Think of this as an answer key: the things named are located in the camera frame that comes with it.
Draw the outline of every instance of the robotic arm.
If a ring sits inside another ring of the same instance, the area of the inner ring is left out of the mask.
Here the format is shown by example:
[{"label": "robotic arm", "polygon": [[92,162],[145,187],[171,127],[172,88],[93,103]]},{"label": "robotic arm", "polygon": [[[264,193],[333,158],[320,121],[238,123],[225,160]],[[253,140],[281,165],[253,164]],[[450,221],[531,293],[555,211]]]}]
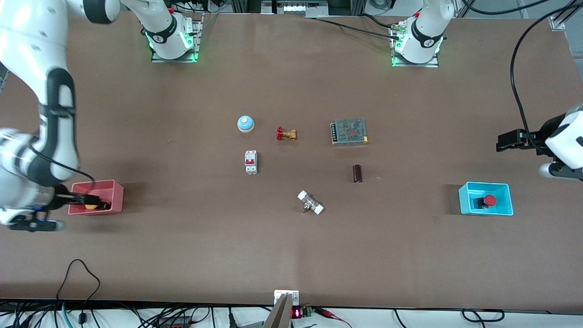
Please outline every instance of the robotic arm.
[{"label": "robotic arm", "polygon": [[517,129],[498,136],[496,151],[535,149],[537,155],[553,158],[540,166],[543,177],[583,181],[583,104],[546,121],[537,132]]},{"label": "robotic arm", "polygon": [[[162,58],[177,58],[192,48],[182,41],[187,20],[170,14],[163,0],[122,2],[140,19]],[[66,66],[68,16],[109,24],[119,12],[120,0],[0,0],[0,62],[33,90],[40,115],[38,137],[0,128],[0,224],[14,227],[32,216],[30,231],[62,228],[61,222],[37,221],[36,214],[77,197],[62,185],[75,175],[66,167],[79,169],[75,84]],[[100,202],[80,197],[87,204]]]},{"label": "robotic arm", "polygon": [[414,64],[424,64],[439,52],[445,28],[454,17],[452,0],[424,0],[423,8],[399,25],[395,52]]}]

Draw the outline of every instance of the electrolytic capacitor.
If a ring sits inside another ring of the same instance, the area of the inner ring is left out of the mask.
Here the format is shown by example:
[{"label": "electrolytic capacitor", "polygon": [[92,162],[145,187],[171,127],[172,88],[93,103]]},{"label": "electrolytic capacitor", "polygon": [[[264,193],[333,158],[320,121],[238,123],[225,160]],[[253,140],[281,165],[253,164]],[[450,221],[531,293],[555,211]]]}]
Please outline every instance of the electrolytic capacitor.
[{"label": "electrolytic capacitor", "polygon": [[354,183],[363,181],[363,171],[360,165],[356,164],[352,166],[352,176],[354,177]]}]

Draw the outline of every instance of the black cable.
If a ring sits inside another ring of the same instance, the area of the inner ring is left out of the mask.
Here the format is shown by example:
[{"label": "black cable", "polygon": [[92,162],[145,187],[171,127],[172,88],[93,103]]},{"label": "black cable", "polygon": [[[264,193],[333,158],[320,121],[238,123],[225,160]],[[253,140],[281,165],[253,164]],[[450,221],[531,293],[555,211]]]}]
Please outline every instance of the black cable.
[{"label": "black cable", "polygon": [[210,11],[206,11],[206,10],[204,10],[204,9],[194,9],[194,8],[192,7],[192,5],[190,4],[190,2],[187,2],[187,5],[188,5],[190,8],[187,8],[187,7],[185,7],[185,6],[179,5],[179,4],[177,3],[177,1],[172,1],[172,0],[164,0],[164,2],[169,2],[169,3],[170,3],[170,6],[166,5],[168,8],[171,8],[171,7],[172,7],[172,5],[174,5],[174,6],[176,6],[176,8],[180,8],[180,9],[182,9],[182,10],[186,10],[186,11],[192,11],[192,12],[210,12]]},{"label": "black cable", "polygon": [[377,33],[377,32],[373,32],[373,31],[363,30],[363,29],[359,29],[357,27],[332,22],[330,20],[316,19],[316,18],[310,18],[310,19],[317,20],[318,22],[325,22],[325,23],[336,25],[336,26],[345,27],[347,29],[355,30],[355,31],[362,32],[362,33],[372,34],[372,35],[376,35],[376,36],[382,36],[382,37],[386,37],[386,38],[393,39],[393,40],[399,40],[399,37],[397,37],[397,36],[390,36],[388,34],[382,34],[382,33]]},{"label": "black cable", "polygon": [[192,321],[191,324],[197,324],[197,323],[203,322],[209,316],[209,314],[210,314],[210,306],[207,307],[206,315],[201,320]]},{"label": "black cable", "polygon": [[95,313],[93,313],[93,308],[91,307],[91,303],[87,304],[89,306],[89,311],[91,311],[91,316],[93,317],[93,321],[95,321],[95,325],[97,326],[97,328],[101,328],[101,326],[99,325],[99,322],[97,321],[97,318],[95,317]]},{"label": "black cable", "polygon": [[140,319],[140,323],[143,323],[144,322],[144,319],[142,319],[142,316],[138,312],[138,309],[136,309],[136,306],[134,304],[132,304],[132,307],[134,308],[134,313],[138,316],[138,319]]},{"label": "black cable", "polygon": [[33,152],[35,155],[37,155],[38,157],[40,157],[40,158],[42,158],[42,159],[46,160],[46,161],[47,161],[47,162],[49,162],[49,163],[53,163],[53,164],[55,164],[55,165],[58,165],[58,166],[60,166],[60,167],[62,167],[62,168],[64,168],[64,169],[66,169],[66,170],[69,170],[69,171],[75,172],[75,173],[77,173],[77,174],[80,174],[80,175],[82,175],[82,176],[86,177],[87,179],[91,180],[91,186],[89,187],[88,191],[87,191],[87,192],[85,192],[86,194],[89,194],[89,193],[90,193],[90,192],[91,192],[91,191],[92,191],[92,190],[95,188],[95,179],[94,179],[94,178],[93,178],[91,175],[89,175],[89,174],[87,174],[87,173],[85,173],[85,172],[83,172],[83,171],[81,171],[81,170],[77,170],[77,169],[74,169],[74,168],[70,168],[69,166],[67,166],[67,165],[65,165],[65,164],[59,163],[59,162],[55,161],[54,159],[52,159],[52,158],[48,158],[48,157],[46,157],[45,155],[41,154],[41,153],[40,153],[38,150],[34,149],[34,147],[33,147],[33,145],[32,145],[32,142],[33,142],[34,140],[35,140],[35,138],[32,138],[31,140],[29,140],[29,143],[27,144],[27,146],[28,146],[28,148],[29,148],[29,149],[30,149],[30,150],[31,150],[31,151],[32,151],[32,152]]},{"label": "black cable", "polygon": [[33,328],[38,328],[40,327],[41,323],[43,322],[44,316],[47,315],[48,311],[50,308],[47,308],[43,314],[40,316],[40,318],[38,319],[38,322],[33,326]]},{"label": "black cable", "polygon": [[213,328],[217,328],[215,326],[215,308],[210,308],[210,315],[211,315],[211,317],[213,319]]},{"label": "black cable", "polygon": [[[470,319],[466,316],[466,312],[472,312],[477,319]],[[474,309],[462,309],[462,317],[472,323],[481,323],[482,324],[482,328],[486,328],[486,322],[500,322],[502,320],[504,320],[504,317],[506,317],[506,314],[503,310],[497,310],[495,311],[497,313],[502,314],[499,318],[496,319],[482,319],[482,317],[474,310]]]},{"label": "black cable", "polygon": [[391,28],[391,25],[392,25],[392,24],[381,23],[375,16],[369,15],[368,13],[362,13],[359,16],[368,17],[368,18],[372,19],[373,22],[375,22],[377,25],[380,25],[382,27],[386,27],[387,29],[390,29]]},{"label": "black cable", "polygon": [[87,302],[89,302],[89,299],[91,297],[93,297],[93,295],[95,295],[95,293],[97,293],[97,291],[99,290],[99,287],[101,287],[101,280],[99,280],[99,278],[95,274],[93,274],[93,272],[91,272],[91,270],[89,270],[89,268],[87,267],[87,264],[85,264],[85,262],[83,260],[74,259],[69,263],[69,266],[67,267],[67,272],[65,273],[65,279],[63,279],[63,282],[61,283],[61,286],[59,287],[59,290],[57,291],[56,299],[59,300],[59,294],[61,293],[61,290],[63,289],[63,286],[65,285],[65,282],[67,281],[67,277],[69,277],[69,271],[71,270],[71,266],[73,265],[73,263],[75,263],[77,261],[81,262],[81,264],[85,268],[85,271],[87,271],[87,273],[89,273],[97,281],[97,287],[91,293],[91,295],[89,295],[89,297],[87,297],[87,299],[85,299],[85,301],[83,302],[83,305],[81,306],[81,315],[82,315],[83,310],[85,309],[85,305],[87,304]]},{"label": "black cable", "polygon": [[154,322],[157,321],[158,318],[161,318],[161,317],[164,317],[165,315],[171,314],[172,312],[176,311],[176,309],[178,309],[178,308],[168,309],[168,307],[166,307],[157,315],[154,315],[154,316],[150,317],[149,319],[146,319],[142,324],[140,324],[138,326],[138,328],[146,328],[148,326],[154,326]]},{"label": "black cable", "polygon": [[393,311],[395,311],[395,316],[397,317],[397,320],[399,321],[399,324],[401,325],[401,327],[407,328],[407,326],[405,326],[403,321],[401,321],[401,317],[399,316],[399,312],[397,312],[397,309],[393,309]]},{"label": "black cable", "polygon": [[521,11],[521,10],[526,9],[526,8],[540,5],[540,4],[545,3],[547,1],[549,1],[549,0],[538,0],[538,1],[533,2],[531,4],[527,4],[524,6],[517,7],[517,8],[512,8],[512,9],[507,9],[504,11],[497,11],[497,12],[487,12],[487,11],[483,11],[483,10],[476,9],[476,8],[472,7],[472,5],[468,2],[468,0],[462,0],[463,4],[466,5],[466,7],[468,7],[468,9],[470,9],[473,12],[481,13],[482,15],[502,15],[504,13],[517,12],[517,11]]},{"label": "black cable", "polygon": [[543,151],[538,145],[535,144],[535,140],[532,137],[531,131],[528,128],[528,123],[526,122],[526,115],[524,114],[524,108],[522,107],[522,102],[520,101],[520,97],[518,96],[518,91],[516,90],[516,84],[514,82],[514,64],[516,61],[516,56],[518,53],[518,49],[520,48],[520,45],[522,44],[522,41],[524,40],[524,38],[526,37],[528,32],[530,32],[538,23],[551,17],[555,13],[561,12],[561,11],[566,10],[566,9],[580,8],[582,6],[583,6],[583,4],[565,6],[565,7],[556,9],[556,10],[544,15],[543,17],[537,19],[520,36],[520,39],[518,39],[518,42],[516,43],[516,46],[514,47],[514,52],[512,53],[512,58],[510,59],[510,86],[512,87],[512,93],[514,94],[514,99],[516,100],[516,104],[518,105],[518,111],[520,112],[520,118],[522,119],[522,124],[524,125],[524,131],[526,134],[526,138],[536,148],[537,151],[539,151],[540,153],[543,153],[543,154],[547,154],[547,152]]},{"label": "black cable", "polygon": [[59,301],[56,300],[55,306],[53,307],[53,311],[52,311],[53,318],[55,319],[55,328],[59,328],[59,323],[57,322],[57,308],[58,308],[58,306],[59,306]]}]

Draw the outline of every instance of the metal mounting plate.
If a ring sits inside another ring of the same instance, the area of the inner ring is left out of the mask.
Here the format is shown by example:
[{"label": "metal mounting plate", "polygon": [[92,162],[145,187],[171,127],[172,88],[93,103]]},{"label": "metal mounting plate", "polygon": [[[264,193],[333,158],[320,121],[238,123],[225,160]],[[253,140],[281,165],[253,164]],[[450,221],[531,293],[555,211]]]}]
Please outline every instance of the metal mounting plate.
[{"label": "metal mounting plate", "polygon": [[[397,34],[391,29],[389,29],[389,35],[397,36]],[[397,43],[396,40],[391,39],[391,65],[393,67],[428,67],[428,68],[439,67],[439,63],[437,61],[437,54],[433,55],[433,58],[424,64],[414,64],[403,58],[403,56],[400,53],[397,53],[395,51],[396,43]]]},{"label": "metal mounting plate", "polygon": [[198,53],[201,49],[201,37],[202,37],[202,23],[203,20],[192,20],[190,17],[187,18],[192,22],[192,24],[187,24],[187,30],[185,31],[184,39],[189,44],[192,44],[192,48],[188,50],[184,55],[175,58],[173,60],[164,59],[152,51],[152,62],[197,62]]},{"label": "metal mounting plate", "polygon": [[292,294],[293,306],[297,306],[300,304],[300,292],[299,291],[288,291],[286,289],[276,289],[273,292],[273,304],[278,302],[278,299],[282,294]]},{"label": "metal mounting plate", "polygon": [[549,23],[553,31],[565,31],[565,24],[557,23],[554,16],[549,17]]}]

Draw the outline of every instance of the red emergency stop button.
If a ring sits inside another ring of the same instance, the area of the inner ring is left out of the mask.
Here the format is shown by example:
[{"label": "red emergency stop button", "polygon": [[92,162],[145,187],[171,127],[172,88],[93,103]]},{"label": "red emergency stop button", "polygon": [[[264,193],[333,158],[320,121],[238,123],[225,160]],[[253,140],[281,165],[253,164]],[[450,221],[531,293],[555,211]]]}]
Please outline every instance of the red emergency stop button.
[{"label": "red emergency stop button", "polygon": [[484,204],[486,204],[487,206],[494,206],[496,205],[496,197],[494,195],[486,195],[484,197]]}]

